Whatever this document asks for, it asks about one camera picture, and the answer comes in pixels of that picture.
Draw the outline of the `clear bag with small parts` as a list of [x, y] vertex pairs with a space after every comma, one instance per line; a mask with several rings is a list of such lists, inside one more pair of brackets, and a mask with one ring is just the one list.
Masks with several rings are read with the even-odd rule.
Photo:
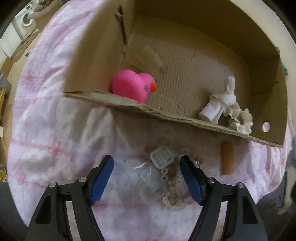
[[173, 162], [174, 153], [183, 154], [181, 150], [173, 147], [157, 148], [147, 156], [146, 161], [134, 168], [139, 179], [139, 190], [145, 198], [163, 200], [167, 176], [162, 174], [162, 170]]

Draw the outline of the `white plush cloth toy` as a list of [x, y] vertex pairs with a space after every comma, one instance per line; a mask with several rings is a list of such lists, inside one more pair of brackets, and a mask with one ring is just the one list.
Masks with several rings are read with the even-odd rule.
[[203, 121], [218, 124], [220, 116], [227, 113], [229, 107], [237, 102], [235, 91], [235, 77], [228, 76], [224, 81], [224, 90], [210, 96], [208, 104], [199, 113]]

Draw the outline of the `pink rubber duck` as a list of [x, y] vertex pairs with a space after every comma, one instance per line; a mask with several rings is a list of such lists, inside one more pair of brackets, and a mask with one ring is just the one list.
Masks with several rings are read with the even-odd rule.
[[145, 103], [158, 86], [152, 75], [125, 69], [114, 75], [110, 88], [112, 94], [135, 100], [137, 103]]

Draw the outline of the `translucent silicone pad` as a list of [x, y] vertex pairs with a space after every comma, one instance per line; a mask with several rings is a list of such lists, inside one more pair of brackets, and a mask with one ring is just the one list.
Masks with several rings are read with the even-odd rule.
[[132, 65], [146, 73], [165, 73], [167, 70], [158, 52], [150, 46], [145, 46], [135, 54]]

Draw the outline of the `cream ruffled scrunchie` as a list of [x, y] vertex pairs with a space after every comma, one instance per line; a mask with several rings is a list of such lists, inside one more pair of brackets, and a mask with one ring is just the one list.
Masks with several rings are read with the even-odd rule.
[[228, 127], [230, 129], [246, 135], [251, 134], [253, 117], [247, 108], [241, 109], [238, 102], [236, 102], [233, 106], [227, 107], [223, 115], [229, 117]]

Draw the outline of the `beige ruffled scrunchie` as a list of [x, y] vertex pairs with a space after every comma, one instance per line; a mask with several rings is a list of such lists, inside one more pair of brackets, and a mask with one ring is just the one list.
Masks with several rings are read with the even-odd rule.
[[182, 156], [189, 156], [196, 167], [201, 167], [203, 159], [197, 153], [187, 151], [184, 154], [174, 153], [174, 160], [165, 169], [162, 174], [167, 176], [164, 183], [164, 195], [162, 203], [167, 209], [178, 210], [182, 206], [193, 202], [189, 188], [184, 180], [180, 169], [180, 159]]

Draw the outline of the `orange foam block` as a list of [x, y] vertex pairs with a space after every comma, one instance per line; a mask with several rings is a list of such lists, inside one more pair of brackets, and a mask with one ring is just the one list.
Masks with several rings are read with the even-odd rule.
[[221, 145], [222, 150], [222, 175], [231, 175], [235, 172], [234, 147], [230, 142], [224, 142]]

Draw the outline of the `pink patterned bed quilt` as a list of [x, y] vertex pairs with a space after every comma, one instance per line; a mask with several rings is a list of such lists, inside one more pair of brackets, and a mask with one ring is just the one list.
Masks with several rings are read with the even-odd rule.
[[[194, 201], [167, 209], [145, 198], [134, 168], [158, 147], [192, 151], [204, 172], [222, 183], [247, 185], [255, 202], [280, 184], [294, 126], [287, 107], [281, 147], [164, 120], [153, 115], [69, 97], [66, 73], [82, 34], [103, 1], [69, 1], [51, 18], [29, 54], [16, 89], [8, 182], [21, 218], [29, 224], [48, 183], [68, 184], [105, 155], [114, 171], [93, 212], [106, 240], [187, 240], [201, 208]], [[221, 145], [234, 147], [235, 172], [222, 175]]]

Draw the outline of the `open cardboard box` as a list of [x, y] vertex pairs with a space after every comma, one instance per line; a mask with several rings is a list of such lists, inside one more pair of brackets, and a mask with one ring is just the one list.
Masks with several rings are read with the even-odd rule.
[[[138, 104], [112, 94], [110, 82], [123, 69], [142, 72], [132, 60], [145, 46], [158, 52], [166, 72], [149, 73], [158, 90]], [[198, 116], [230, 75], [236, 80], [237, 102], [253, 117], [251, 134], [241, 137], [281, 147], [287, 86], [280, 51], [231, 1], [103, 1], [74, 51], [64, 92], [238, 136], [226, 118], [215, 125]]]

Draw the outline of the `white washing machine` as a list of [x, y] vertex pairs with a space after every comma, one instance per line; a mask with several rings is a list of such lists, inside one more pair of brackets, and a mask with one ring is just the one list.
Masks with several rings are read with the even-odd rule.
[[29, 14], [33, 9], [33, 1], [30, 1], [18, 12], [11, 22], [22, 42], [28, 39], [37, 28], [35, 20], [29, 19]]

